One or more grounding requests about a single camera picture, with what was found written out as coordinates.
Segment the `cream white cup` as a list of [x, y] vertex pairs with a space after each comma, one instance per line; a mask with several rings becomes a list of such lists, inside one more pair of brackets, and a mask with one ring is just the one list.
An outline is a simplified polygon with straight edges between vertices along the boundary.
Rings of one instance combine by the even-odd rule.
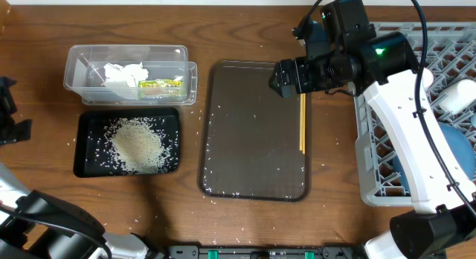
[[440, 108], [453, 115], [461, 113], [475, 101], [475, 81], [465, 79], [449, 86], [440, 94], [444, 97], [440, 101]]

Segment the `pile of white rice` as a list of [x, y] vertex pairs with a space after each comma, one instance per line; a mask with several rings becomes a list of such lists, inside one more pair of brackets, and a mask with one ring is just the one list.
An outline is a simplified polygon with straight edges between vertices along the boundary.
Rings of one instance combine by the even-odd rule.
[[179, 165], [178, 121], [173, 116], [93, 120], [84, 162], [90, 176], [171, 173]]

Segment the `white green wrapper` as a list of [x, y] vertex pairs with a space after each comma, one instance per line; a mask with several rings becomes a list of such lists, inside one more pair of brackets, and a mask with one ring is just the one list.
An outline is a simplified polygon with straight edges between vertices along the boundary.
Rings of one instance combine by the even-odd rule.
[[103, 85], [127, 100], [180, 95], [184, 88], [183, 76], [172, 79], [152, 79], [149, 77], [149, 70], [144, 68], [143, 63], [125, 66], [107, 63], [103, 69], [105, 71]]

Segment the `dark blue plate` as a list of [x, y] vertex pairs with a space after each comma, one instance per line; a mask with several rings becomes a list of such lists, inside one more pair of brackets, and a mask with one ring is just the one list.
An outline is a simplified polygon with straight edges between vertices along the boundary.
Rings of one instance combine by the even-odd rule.
[[[439, 123], [440, 129], [459, 165], [469, 179], [475, 174], [475, 152], [470, 141], [458, 129], [444, 123]], [[409, 192], [410, 187], [398, 156], [393, 158], [393, 171], [400, 175], [399, 182]]]

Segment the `pink plastic cup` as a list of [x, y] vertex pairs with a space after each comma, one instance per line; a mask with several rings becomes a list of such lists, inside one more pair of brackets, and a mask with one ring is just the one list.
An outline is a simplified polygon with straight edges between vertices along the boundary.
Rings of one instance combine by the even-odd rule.
[[424, 90], [428, 91], [429, 88], [432, 86], [433, 82], [434, 82], [433, 73], [428, 68], [424, 68], [422, 73], [422, 87], [424, 88]]

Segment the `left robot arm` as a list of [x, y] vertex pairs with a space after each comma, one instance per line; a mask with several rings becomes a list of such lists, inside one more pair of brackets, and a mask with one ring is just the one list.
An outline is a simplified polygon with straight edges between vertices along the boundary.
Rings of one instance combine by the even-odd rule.
[[1, 166], [2, 258], [163, 258], [166, 252], [136, 234], [108, 234], [69, 202], [29, 191]]

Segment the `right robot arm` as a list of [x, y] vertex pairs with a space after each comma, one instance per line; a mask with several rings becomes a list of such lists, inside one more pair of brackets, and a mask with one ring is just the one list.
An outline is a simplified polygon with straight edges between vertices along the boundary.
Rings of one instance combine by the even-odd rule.
[[274, 67], [281, 97], [328, 95], [352, 83], [382, 122], [408, 180], [413, 210], [368, 240], [362, 258], [439, 258], [475, 236], [475, 184], [454, 157], [423, 84], [433, 78], [400, 32], [378, 36], [362, 0], [317, 0], [321, 21], [305, 15], [292, 33], [306, 53]]

